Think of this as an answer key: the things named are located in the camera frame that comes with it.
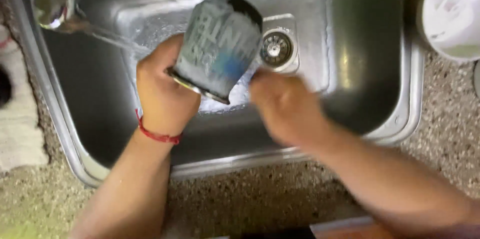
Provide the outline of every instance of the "stainless steel sink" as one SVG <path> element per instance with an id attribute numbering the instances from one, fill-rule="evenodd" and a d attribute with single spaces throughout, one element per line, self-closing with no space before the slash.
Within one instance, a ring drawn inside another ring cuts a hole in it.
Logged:
<path id="1" fill-rule="evenodd" d="M 73 172 L 97 186 L 137 126 L 128 50 L 83 35 L 41 30 L 31 0 L 10 0 L 23 43 Z M 155 47 L 183 32 L 202 0 L 80 0 L 97 26 Z M 283 72 L 302 75 L 325 113 L 374 142 L 408 137 L 421 112 L 423 54 L 404 12 L 408 0 L 249 0 L 265 34 L 280 32 L 296 50 Z M 172 176 L 202 176 L 305 156 L 275 144 L 249 104 L 244 76 L 230 106 L 204 99 L 172 150 Z"/>

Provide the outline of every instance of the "person's right hand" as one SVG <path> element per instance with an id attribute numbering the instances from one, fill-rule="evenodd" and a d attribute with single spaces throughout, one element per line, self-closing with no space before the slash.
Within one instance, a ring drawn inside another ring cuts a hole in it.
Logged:
<path id="1" fill-rule="evenodd" d="M 329 129 L 317 96 L 299 77 L 259 70 L 249 87 L 251 100 L 276 142 L 308 151 Z"/>

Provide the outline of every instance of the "granite countertop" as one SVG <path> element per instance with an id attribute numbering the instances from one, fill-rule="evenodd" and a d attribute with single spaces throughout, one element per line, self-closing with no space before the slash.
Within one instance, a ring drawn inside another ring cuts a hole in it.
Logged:
<path id="1" fill-rule="evenodd" d="M 400 148 L 479 198 L 480 100 L 473 88 L 473 67 L 428 54 L 421 122 Z M 0 239 L 65 238 L 94 191 L 71 173 L 34 76 L 31 81 L 50 163 L 0 174 L 0 231 L 12 228 Z M 363 214 L 317 162 L 171 180 L 168 193 L 167 217 L 174 223 L 168 226 L 182 230 L 183 237 L 272 231 Z"/>

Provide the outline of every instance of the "red string bracelet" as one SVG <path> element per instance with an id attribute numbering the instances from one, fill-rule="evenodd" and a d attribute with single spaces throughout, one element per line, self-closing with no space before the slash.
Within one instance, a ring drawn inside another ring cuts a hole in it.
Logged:
<path id="1" fill-rule="evenodd" d="M 135 112 L 137 113 L 138 128 L 140 128 L 140 131 L 145 136 L 147 136 L 147 137 L 149 137 L 153 140 L 156 140 L 156 141 L 165 142 L 165 143 L 173 143 L 173 145 L 177 145 L 177 144 L 180 143 L 180 138 L 182 137 L 182 134 L 180 134 L 176 137 L 170 137 L 169 135 L 159 135 L 159 134 L 155 134 L 155 133 L 152 133 L 152 132 L 146 130 L 143 123 L 141 122 L 143 116 L 140 117 L 138 115 L 138 109 L 137 108 L 135 109 Z"/>

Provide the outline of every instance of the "drain strainer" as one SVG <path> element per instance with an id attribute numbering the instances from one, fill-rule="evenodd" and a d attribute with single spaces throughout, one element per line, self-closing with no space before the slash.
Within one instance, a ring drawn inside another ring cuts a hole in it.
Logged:
<path id="1" fill-rule="evenodd" d="M 293 44 L 285 33 L 268 33 L 263 40 L 260 57 L 267 66 L 280 67 L 292 57 Z"/>

